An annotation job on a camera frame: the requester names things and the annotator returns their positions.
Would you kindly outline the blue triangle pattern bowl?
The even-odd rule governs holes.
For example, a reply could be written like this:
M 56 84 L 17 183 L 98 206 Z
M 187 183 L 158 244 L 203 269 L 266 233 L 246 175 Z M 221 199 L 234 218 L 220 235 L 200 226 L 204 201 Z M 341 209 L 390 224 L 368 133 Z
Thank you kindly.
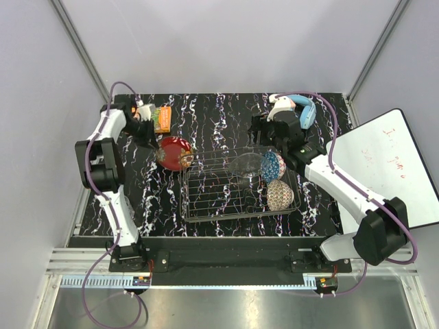
M 267 151 L 261 163 L 261 177 L 270 183 L 273 180 L 280 180 L 286 170 L 286 164 L 282 156 L 273 151 Z

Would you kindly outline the red floral plate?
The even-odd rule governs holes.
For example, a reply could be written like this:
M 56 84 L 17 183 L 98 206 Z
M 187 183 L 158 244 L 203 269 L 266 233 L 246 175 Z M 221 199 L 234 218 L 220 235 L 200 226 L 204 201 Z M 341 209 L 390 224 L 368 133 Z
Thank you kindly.
M 179 137 L 165 137 L 158 144 L 156 159 L 165 169 L 182 171 L 192 165 L 194 150 L 190 143 Z

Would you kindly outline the clear glass bowl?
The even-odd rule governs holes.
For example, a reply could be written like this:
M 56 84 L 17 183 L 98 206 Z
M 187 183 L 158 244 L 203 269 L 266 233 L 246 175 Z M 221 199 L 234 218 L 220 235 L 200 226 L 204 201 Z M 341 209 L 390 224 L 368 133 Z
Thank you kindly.
M 234 159 L 228 170 L 240 178 L 253 178 L 261 175 L 266 159 L 260 154 L 244 153 Z

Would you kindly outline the beige patterned bowl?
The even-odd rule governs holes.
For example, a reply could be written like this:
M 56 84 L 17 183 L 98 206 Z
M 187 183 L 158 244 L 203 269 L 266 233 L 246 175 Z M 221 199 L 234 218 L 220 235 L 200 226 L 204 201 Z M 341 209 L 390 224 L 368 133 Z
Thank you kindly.
M 294 201 L 293 190 L 283 181 L 272 180 L 268 184 L 267 202 L 271 211 L 287 209 Z

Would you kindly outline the wire dish rack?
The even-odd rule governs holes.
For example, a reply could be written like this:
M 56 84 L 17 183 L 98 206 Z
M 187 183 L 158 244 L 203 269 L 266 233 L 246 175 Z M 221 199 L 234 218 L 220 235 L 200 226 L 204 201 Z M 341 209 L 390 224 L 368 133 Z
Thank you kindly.
M 300 206 L 295 173 L 286 167 L 280 179 L 294 192 L 294 201 L 280 211 L 268 208 L 268 184 L 261 175 L 240 178 L 229 164 L 244 153 L 263 156 L 271 147 L 240 147 L 194 154 L 192 165 L 180 173 L 180 214 L 188 223 L 288 215 Z

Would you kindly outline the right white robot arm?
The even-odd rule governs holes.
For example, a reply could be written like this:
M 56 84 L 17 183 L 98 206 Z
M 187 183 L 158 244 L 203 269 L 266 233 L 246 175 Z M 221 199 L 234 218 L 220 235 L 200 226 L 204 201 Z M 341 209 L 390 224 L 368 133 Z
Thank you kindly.
M 354 233 L 323 240 L 311 255 L 315 269 L 328 271 L 345 258 L 377 266 L 407 244 L 410 231 L 405 203 L 367 190 L 334 165 L 321 146 L 306 141 L 295 116 L 280 112 L 271 121 L 265 115 L 253 116 L 248 134 L 255 143 L 277 149 L 289 169 L 323 188 L 359 224 Z

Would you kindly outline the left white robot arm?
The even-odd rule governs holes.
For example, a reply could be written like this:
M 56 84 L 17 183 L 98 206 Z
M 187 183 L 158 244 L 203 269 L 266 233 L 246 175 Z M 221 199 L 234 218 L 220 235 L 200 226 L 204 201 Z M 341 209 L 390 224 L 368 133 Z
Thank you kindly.
M 117 139 L 125 132 L 141 146 L 158 149 L 152 119 L 155 110 L 155 105 L 142 101 L 137 101 L 136 110 L 125 103 L 111 103 L 101 109 L 93 133 L 75 144 L 83 186 L 95 193 L 112 230 L 113 243 L 107 253 L 113 272 L 141 271 L 147 266 L 147 251 L 124 193 L 126 172 Z

